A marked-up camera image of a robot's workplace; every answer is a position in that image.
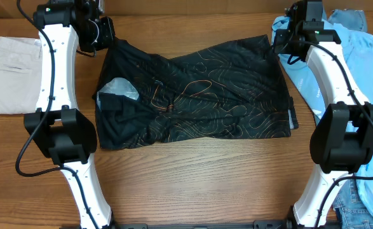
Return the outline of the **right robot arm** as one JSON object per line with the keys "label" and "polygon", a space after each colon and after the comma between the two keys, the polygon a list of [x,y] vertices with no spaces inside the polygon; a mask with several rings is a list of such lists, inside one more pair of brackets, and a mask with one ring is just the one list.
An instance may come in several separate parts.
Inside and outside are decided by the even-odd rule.
{"label": "right robot arm", "polygon": [[322,13],[321,1],[298,1],[285,11],[288,27],[275,34],[272,51],[288,54],[289,64],[307,64],[325,112],[311,136],[315,166],[303,194],[285,219],[256,220],[256,228],[338,228],[327,221],[327,213],[341,183],[357,180],[355,173],[373,156],[373,104],[346,65],[339,35],[324,28]]}

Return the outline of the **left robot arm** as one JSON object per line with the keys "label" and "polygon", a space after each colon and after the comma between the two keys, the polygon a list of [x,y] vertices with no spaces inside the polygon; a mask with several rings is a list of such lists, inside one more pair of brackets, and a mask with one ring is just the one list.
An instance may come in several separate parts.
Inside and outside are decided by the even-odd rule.
{"label": "left robot arm", "polygon": [[78,207],[79,228],[115,228],[95,168],[97,133],[93,123],[78,108],[75,92],[77,54],[96,56],[112,44],[114,26],[104,17],[103,0],[47,1],[26,19],[39,31],[42,73],[39,98],[33,113],[24,115],[29,138],[15,163],[31,142],[52,160],[54,167],[33,173],[40,176],[60,171],[66,178]]}

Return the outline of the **black patterned cycling jersey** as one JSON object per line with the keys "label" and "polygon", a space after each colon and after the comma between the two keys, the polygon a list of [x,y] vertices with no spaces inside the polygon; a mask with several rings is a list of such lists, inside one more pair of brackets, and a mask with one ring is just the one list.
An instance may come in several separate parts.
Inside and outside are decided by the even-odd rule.
{"label": "black patterned cycling jersey", "polygon": [[116,39],[93,98],[100,147],[110,150],[200,137],[290,137],[299,126],[266,35],[172,59]]}

